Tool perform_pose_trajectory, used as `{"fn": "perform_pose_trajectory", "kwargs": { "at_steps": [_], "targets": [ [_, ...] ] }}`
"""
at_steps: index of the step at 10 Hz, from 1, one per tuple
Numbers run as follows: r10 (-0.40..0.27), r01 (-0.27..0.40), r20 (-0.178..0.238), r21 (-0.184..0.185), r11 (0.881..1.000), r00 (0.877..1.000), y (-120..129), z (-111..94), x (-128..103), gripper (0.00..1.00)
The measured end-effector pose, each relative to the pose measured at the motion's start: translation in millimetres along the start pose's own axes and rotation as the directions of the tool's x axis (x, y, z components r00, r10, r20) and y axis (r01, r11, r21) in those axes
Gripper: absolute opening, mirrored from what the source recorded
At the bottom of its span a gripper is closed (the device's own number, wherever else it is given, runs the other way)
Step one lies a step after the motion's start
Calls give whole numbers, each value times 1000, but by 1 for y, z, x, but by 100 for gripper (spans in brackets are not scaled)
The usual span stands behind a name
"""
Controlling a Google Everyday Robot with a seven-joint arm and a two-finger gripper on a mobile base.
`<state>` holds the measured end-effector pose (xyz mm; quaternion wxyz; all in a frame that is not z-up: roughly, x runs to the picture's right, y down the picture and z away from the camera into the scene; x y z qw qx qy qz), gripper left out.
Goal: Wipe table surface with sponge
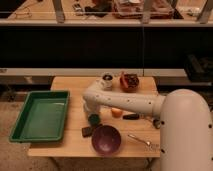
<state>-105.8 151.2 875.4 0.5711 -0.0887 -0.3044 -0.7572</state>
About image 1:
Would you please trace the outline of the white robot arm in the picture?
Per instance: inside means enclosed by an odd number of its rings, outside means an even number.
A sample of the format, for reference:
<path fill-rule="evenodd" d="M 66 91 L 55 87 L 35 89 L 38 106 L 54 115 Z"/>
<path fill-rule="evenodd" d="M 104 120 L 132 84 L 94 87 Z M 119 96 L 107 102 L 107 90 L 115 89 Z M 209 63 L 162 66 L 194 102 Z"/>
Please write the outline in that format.
<path fill-rule="evenodd" d="M 213 120 L 206 100 L 188 89 L 166 96 L 105 90 L 96 80 L 83 93 L 87 114 L 100 106 L 160 117 L 161 171 L 213 171 Z"/>

